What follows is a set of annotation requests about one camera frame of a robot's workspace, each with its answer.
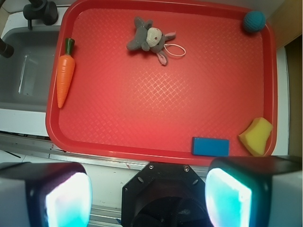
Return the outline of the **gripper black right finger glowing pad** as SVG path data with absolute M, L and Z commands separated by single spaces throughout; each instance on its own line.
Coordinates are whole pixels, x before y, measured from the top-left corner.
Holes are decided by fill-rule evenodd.
M 206 176 L 205 201 L 215 227 L 301 227 L 302 158 L 217 157 Z

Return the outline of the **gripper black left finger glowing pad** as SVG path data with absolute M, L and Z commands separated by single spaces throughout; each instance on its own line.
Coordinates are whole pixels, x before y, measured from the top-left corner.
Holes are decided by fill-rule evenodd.
M 92 185 L 80 163 L 0 165 L 2 227 L 86 227 Z

